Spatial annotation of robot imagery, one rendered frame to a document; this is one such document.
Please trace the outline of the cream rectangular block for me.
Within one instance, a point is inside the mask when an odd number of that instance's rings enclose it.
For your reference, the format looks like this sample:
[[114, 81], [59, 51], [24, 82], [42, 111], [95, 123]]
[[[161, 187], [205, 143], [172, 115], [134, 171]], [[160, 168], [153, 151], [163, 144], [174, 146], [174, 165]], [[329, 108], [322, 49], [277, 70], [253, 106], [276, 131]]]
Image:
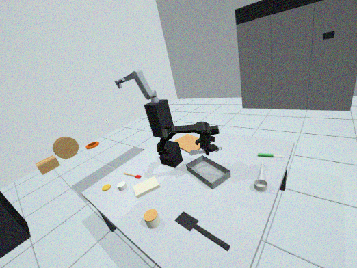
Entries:
[[149, 193], [157, 188], [160, 188], [159, 183], [155, 177], [149, 178], [144, 182], [140, 182], [133, 186], [136, 197], [139, 198], [146, 193]]

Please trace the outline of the white short cylinder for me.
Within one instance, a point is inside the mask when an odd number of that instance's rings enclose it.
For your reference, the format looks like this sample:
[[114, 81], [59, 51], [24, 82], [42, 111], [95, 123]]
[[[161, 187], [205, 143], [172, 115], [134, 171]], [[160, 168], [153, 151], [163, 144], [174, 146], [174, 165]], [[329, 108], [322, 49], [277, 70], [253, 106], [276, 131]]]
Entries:
[[127, 185], [126, 185], [126, 183], [124, 181], [122, 181], [122, 182], [117, 184], [117, 187], [118, 187], [119, 191], [122, 191], [122, 190], [127, 188]]

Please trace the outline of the light wooden board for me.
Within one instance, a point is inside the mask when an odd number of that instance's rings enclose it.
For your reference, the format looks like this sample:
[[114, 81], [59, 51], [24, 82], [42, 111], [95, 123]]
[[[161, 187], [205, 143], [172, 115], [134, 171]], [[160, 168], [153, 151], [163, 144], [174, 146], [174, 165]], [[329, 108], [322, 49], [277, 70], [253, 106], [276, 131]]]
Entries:
[[186, 152], [190, 152], [191, 150], [200, 150], [200, 143], [198, 143], [198, 145], [195, 144], [195, 141], [199, 139], [198, 137], [195, 137], [193, 135], [190, 134], [186, 134], [176, 140], [174, 140], [173, 142], [178, 142], [180, 149], [186, 151]]

